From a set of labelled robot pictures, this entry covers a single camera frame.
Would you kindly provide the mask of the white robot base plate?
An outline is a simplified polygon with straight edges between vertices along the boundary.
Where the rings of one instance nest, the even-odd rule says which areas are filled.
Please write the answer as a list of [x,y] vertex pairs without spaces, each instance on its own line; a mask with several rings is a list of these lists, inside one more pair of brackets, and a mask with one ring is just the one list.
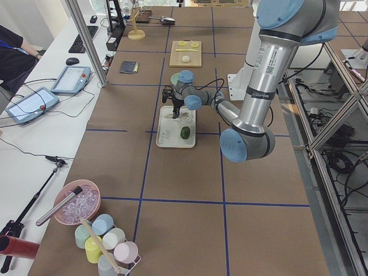
[[240,74],[228,74],[228,89],[231,101],[242,101],[246,94],[246,88],[249,83],[249,76]]

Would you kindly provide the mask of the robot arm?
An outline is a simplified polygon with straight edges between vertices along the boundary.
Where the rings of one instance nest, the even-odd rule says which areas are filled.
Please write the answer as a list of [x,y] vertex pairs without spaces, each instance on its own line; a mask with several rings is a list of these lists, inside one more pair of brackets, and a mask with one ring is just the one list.
[[335,38],[339,8],[339,1],[260,1],[256,12],[260,47],[242,107],[218,91],[196,88],[194,74],[183,70],[171,94],[173,118],[178,118],[181,106],[197,110],[208,105],[230,126],[220,135],[220,148],[228,160],[245,162],[269,155],[275,138],[264,121],[277,86],[300,46]]

